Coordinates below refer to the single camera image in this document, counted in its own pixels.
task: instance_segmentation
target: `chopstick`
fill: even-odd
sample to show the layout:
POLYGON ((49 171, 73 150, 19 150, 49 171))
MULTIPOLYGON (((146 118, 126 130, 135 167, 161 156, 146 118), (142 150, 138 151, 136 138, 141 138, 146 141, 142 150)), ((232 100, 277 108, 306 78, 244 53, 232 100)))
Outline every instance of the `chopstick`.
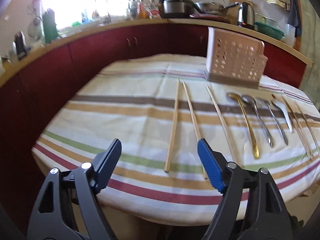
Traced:
POLYGON ((298 135, 299 135, 300 140, 301 140, 301 142, 302 142, 302 144, 303 144, 303 146, 304 146, 304 148, 305 148, 305 150, 306 150, 306 153, 307 153, 308 158, 311 159, 312 156, 313 156, 313 153, 312 153, 312 150, 311 150, 309 141, 308 141, 308 139, 307 139, 307 136, 306 136, 304 130, 302 129, 302 126, 301 126, 301 124, 299 123, 299 120, 298 120, 296 114, 294 113, 294 111, 292 110, 292 108, 291 108, 291 106, 289 105, 288 101, 284 98, 284 96, 282 96, 282 100, 285 102, 285 104, 286 104, 287 107, 289 108, 289 111, 291 112, 291 114, 293 115, 293 117, 294 117, 295 120, 296 120, 296 123, 297 123, 298 127, 296 127, 296 126, 294 125, 294 122, 292 122, 292 124, 294 125, 295 129, 296 129, 297 132, 298 132, 298 135))
POLYGON ((314 135, 314 133, 313 133, 313 131, 312 131, 312 129, 311 129, 308 121, 307 121, 306 116, 304 115, 304 113, 302 112, 300 106, 298 105, 298 103, 297 103, 296 101, 295 101, 295 104, 296 104, 297 108, 299 109, 299 111, 300 111, 300 113, 301 113, 304 121, 305 121, 306 124, 307 124, 307 127, 308 127, 308 129, 309 129, 309 131, 310 131, 310 133, 311 133, 312 139, 313 139, 313 141, 315 142, 316 149, 317 149, 317 152, 318 152, 318 156, 319 156, 319 158, 320 158, 320 150, 319 150, 319 146, 318 146, 318 142, 317 142, 317 140, 316 140, 316 137, 315 137, 315 135, 314 135))
POLYGON ((167 159, 165 161, 164 165, 164 171, 166 173, 169 172, 171 159, 172 159, 172 150, 173 150, 173 144, 174 144, 174 137, 176 135, 176 129, 177 129, 177 122, 178 122, 178 93, 179 93, 179 84, 180 81, 177 79, 177 88, 176 88, 176 95, 175 95, 175 101, 174 101, 174 110, 173 110, 173 117, 172 117, 172 126, 171 126, 171 134, 170 134, 170 141, 169 141, 169 148, 167 152, 167 159))
POLYGON ((227 143, 228 143, 228 146, 229 146, 229 149, 230 149, 230 152, 231 152, 233 161, 236 162, 236 156, 235 156, 235 153, 234 153, 234 151, 233 151, 232 144, 231 144, 231 142, 230 142, 230 140, 229 140, 229 137, 228 137, 226 121, 225 121, 224 118, 223 118, 223 115, 222 115, 222 113, 221 113, 221 111, 220 111, 220 109, 219 109, 219 106, 218 106, 218 104, 217 104, 216 99, 215 99, 214 96, 213 96, 213 93, 211 92, 211 89, 210 89, 209 85, 207 85, 207 91, 208 91, 209 96, 210 96, 210 98, 211 98, 211 101, 212 101, 212 103, 213 103, 213 105, 214 105, 214 107, 215 107, 215 109, 216 109, 216 111, 217 111, 217 114, 218 114, 220 123, 221 123, 221 125, 222 125, 222 129, 223 129, 224 135, 225 135, 225 137, 226 137, 226 139, 227 139, 227 143))
MULTIPOLYGON (((182 84, 183 84, 183 88, 184 88, 184 91, 185 91, 186 96, 187 96, 187 101, 188 101, 188 105, 189 105, 189 109, 190 109, 190 113, 191 113, 191 119, 192 119, 192 123, 193 123, 193 128, 194 128, 195 133, 196 133, 197 144, 198 144, 198 142, 201 139, 198 122, 197 122, 197 119, 196 119, 196 115, 195 115, 195 113, 193 111, 193 107, 192 107, 191 100, 190 100, 190 97, 189 97, 187 85, 186 85, 186 83, 184 81, 182 81, 182 84)), ((202 165, 202 174, 203 174, 204 179, 208 178, 208 175, 205 172, 205 169, 204 169, 203 165, 202 165)))

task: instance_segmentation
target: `cutlery holder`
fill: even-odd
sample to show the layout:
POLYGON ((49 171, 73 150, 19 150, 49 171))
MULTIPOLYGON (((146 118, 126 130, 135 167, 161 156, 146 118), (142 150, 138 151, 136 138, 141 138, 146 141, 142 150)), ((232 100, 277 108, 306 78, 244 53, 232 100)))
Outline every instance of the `cutlery holder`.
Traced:
POLYGON ((209 27, 207 80, 258 87, 268 58, 264 43, 239 33, 209 27))

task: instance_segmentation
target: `green colander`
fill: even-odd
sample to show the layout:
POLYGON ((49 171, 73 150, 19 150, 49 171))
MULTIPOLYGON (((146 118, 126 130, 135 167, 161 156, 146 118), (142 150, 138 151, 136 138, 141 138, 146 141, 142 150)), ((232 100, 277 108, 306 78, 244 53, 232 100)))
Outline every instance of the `green colander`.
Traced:
POLYGON ((261 22, 255 22, 255 25, 257 26, 258 32, 263 33, 265 35, 268 35, 276 40, 281 40, 284 36, 284 32, 272 27, 268 24, 261 23, 261 22))

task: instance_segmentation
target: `tablecloth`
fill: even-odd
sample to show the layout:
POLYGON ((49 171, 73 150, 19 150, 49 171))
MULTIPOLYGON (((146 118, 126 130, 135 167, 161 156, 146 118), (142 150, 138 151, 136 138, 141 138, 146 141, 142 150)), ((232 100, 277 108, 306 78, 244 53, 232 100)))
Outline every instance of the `tablecloth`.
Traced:
MULTIPOLYGON (((294 105, 308 118, 320 144, 320 114, 300 90, 262 76, 259 89, 210 83, 205 79, 205 58, 185 55, 157 55, 119 61, 105 67, 55 116, 33 147, 33 153, 48 168, 75 169, 105 151, 114 138, 122 143, 122 155, 108 187, 98 194, 102 204, 150 221, 169 225, 209 224, 221 194, 204 180, 197 155, 197 141, 187 98, 180 85, 179 113, 169 173, 164 163, 169 146, 177 78, 184 80, 192 100, 201 136, 211 148, 242 168, 269 169, 287 202, 311 187, 319 178, 315 143, 294 105), (220 121, 206 90, 209 84, 228 125, 236 150, 233 158, 220 121), (249 94, 271 101, 272 94, 286 96, 301 121, 315 158, 309 160, 303 144, 291 133, 284 117, 276 116, 288 137, 286 146, 274 119, 260 109, 274 138, 271 148, 251 107, 247 107, 261 158, 252 155, 244 117, 227 92, 249 94)), ((238 219, 244 217, 246 197, 238 219)))

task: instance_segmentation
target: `silver fork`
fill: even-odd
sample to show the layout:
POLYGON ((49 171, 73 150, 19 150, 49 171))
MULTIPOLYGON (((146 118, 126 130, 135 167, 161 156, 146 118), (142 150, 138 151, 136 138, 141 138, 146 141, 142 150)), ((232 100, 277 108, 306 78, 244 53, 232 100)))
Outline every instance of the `silver fork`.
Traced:
POLYGON ((276 116, 275 116, 274 113, 272 112, 269 101, 264 100, 264 99, 262 99, 262 98, 256 98, 256 102, 257 102, 258 104, 260 104, 261 106, 265 106, 265 107, 269 110, 269 112, 270 112, 270 114, 272 115, 272 117, 276 120, 276 124, 277 124, 277 126, 278 126, 278 129, 279 129, 280 133, 282 134, 282 137, 283 137, 283 140, 284 140, 285 144, 288 145, 288 138, 287 138, 287 136, 285 135, 284 130, 282 129, 282 127, 281 127, 278 119, 276 118, 276 116))

